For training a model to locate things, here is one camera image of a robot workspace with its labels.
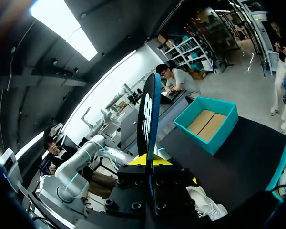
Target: hand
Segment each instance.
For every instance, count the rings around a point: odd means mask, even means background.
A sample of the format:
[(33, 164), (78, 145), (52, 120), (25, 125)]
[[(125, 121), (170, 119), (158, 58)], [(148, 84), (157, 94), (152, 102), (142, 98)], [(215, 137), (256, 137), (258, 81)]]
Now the hand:
[(276, 48), (276, 51), (279, 52), (280, 51), (280, 48), (281, 48), (281, 45), (279, 43), (275, 43), (275, 48)]
[(281, 50), (282, 53), (284, 53), (284, 55), (286, 55), (286, 47), (283, 47), (283, 50)]
[(51, 174), (55, 174), (56, 171), (56, 165), (53, 164), (53, 162), (51, 162), (51, 165), (49, 166), (49, 171)]
[(171, 95), (171, 94), (174, 93), (174, 90), (170, 89), (170, 90), (167, 91), (167, 93), (168, 93), (169, 95)]

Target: floor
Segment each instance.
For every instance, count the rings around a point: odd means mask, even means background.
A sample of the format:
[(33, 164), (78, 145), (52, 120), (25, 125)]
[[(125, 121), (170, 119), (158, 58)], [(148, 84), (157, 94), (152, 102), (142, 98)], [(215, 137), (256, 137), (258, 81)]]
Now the floor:
[[(227, 67), (222, 74), (211, 73), (202, 81), (196, 81), (202, 96), (234, 102), (239, 116), (278, 130), (280, 113), (275, 116), (269, 114), (275, 76), (268, 72), (264, 77), (251, 40), (240, 41), (238, 45), (241, 49), (230, 52), (227, 58), (234, 66)], [(283, 108), (284, 103), (280, 99), (280, 111)]]

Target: desk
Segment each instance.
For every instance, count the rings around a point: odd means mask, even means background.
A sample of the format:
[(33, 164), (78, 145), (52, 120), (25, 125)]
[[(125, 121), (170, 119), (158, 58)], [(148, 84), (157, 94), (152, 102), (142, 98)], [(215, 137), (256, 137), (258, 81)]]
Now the desk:
[(166, 151), (199, 179), (207, 195), (229, 211), (258, 191), (264, 191), (280, 162), (286, 136), (260, 123), (239, 117), (214, 156), (179, 129), (161, 142)]
[[(157, 135), (161, 140), (165, 137), (174, 127), (173, 120), (188, 106), (185, 97), (186, 91), (181, 91), (170, 104), (161, 104), (159, 111), (159, 123)], [(134, 156), (138, 155), (137, 148), (137, 132), (135, 131), (122, 145), (121, 150), (124, 152), (130, 151)]]

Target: man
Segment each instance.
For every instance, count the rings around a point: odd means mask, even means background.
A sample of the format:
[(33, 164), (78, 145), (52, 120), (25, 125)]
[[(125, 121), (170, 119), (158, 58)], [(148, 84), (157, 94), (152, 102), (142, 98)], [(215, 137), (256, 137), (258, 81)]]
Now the man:
[(186, 99), (189, 103), (200, 96), (200, 90), (194, 79), (185, 71), (177, 68), (170, 69), (166, 64), (160, 64), (156, 67), (156, 72), (166, 79), (165, 90), (168, 94), (175, 91), (186, 90), (189, 94)]
[[(271, 24), (272, 28), (276, 31), (278, 37), (277, 42), (274, 44), (274, 47), (276, 48), (276, 51), (279, 53), (279, 61), (277, 66), (277, 72), (276, 72), (276, 79), (275, 79), (275, 89), (274, 89), (274, 105), (272, 106), (270, 110), (270, 114), (274, 116), (279, 108), (278, 108), (278, 97), (281, 95), (281, 88), (282, 83), (284, 81), (284, 78), (286, 76), (286, 40), (281, 34), (280, 27), (278, 24), (271, 18), (269, 14), (267, 14), (267, 18), (269, 23)], [(282, 113), (282, 124), (280, 126), (280, 132), (286, 131), (286, 103), (285, 107)]]
[[(50, 157), (52, 163), (49, 167), (49, 170), (52, 174), (55, 174), (56, 169), (62, 163), (69, 160), (77, 152), (77, 149), (72, 147), (57, 147), (51, 136), (44, 138), (43, 147), (45, 150), (48, 150), (50, 153), (52, 153), (52, 156)], [(88, 191), (103, 198), (109, 197), (112, 189), (116, 184), (115, 179), (95, 172), (87, 166), (84, 167), (82, 176), (89, 182)]]

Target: white pants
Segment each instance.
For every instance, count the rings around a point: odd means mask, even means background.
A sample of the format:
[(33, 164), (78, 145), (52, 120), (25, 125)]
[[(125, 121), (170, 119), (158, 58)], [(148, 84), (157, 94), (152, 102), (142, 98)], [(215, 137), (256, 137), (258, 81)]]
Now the white pants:
[[(284, 78), (286, 76), (286, 60), (282, 62), (280, 59), (278, 61), (277, 72), (276, 72), (276, 79), (275, 79), (275, 104), (273, 106), (274, 109), (278, 110), (278, 97), (282, 95), (282, 84)], [(286, 104), (282, 114), (282, 120), (286, 121)]]

